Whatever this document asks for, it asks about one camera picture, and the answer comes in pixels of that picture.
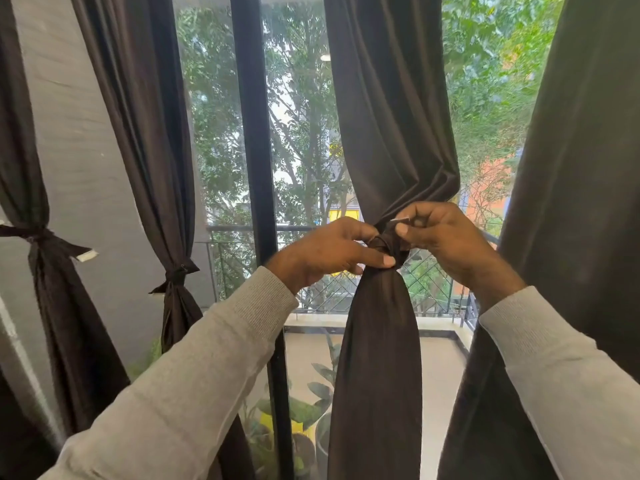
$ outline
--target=balcony railing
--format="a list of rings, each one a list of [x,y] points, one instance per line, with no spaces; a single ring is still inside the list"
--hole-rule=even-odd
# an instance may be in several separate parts
[[[208,250],[211,280],[216,300],[228,298],[255,270],[255,249],[251,226],[209,226]],[[277,226],[278,245],[294,242],[311,226]],[[418,317],[460,319],[473,330],[477,307],[468,289],[457,284],[425,250],[412,250],[399,270]],[[325,276],[298,294],[299,314],[347,314],[360,277],[348,272]]]

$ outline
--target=sleeve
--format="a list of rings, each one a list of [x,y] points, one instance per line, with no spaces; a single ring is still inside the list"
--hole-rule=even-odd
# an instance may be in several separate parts
[[[207,475],[231,421],[298,302],[266,268],[71,437],[44,480],[192,480]]]
[[[489,309],[480,323],[559,478],[640,478],[640,385],[594,340],[533,287]]]

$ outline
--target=plant pot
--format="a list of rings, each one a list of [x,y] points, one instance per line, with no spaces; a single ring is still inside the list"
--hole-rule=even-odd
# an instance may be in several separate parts
[[[316,462],[314,443],[301,433],[293,434],[294,459],[297,463],[296,478],[310,480],[311,468]]]
[[[331,427],[331,412],[318,420],[316,425],[316,462],[320,480],[326,480],[329,462],[329,428]]]

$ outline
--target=curtain tieback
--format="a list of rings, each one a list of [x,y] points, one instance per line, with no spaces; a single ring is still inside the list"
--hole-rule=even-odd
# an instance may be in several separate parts
[[[165,293],[169,283],[171,283],[174,286],[184,286],[184,279],[187,277],[187,274],[195,273],[196,271],[199,271],[199,270],[200,268],[196,266],[191,259],[187,258],[183,261],[183,264],[181,264],[180,266],[170,271],[167,271],[164,274],[164,278],[166,281],[162,283],[160,286],[158,286],[157,288],[155,288],[153,291],[151,291],[151,293],[149,294]]]
[[[97,256],[97,253],[91,248],[71,244],[53,234],[46,227],[25,228],[0,225],[0,237],[21,237],[31,245],[51,243],[70,258],[76,258],[78,261],[87,261]]]

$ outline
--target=white label tag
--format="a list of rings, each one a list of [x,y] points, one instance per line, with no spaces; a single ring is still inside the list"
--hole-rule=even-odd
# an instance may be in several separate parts
[[[76,256],[76,259],[80,262],[85,262],[89,261],[89,259],[95,258],[96,256],[98,256],[98,251],[92,249],[91,251],[80,254],[80,256]]]

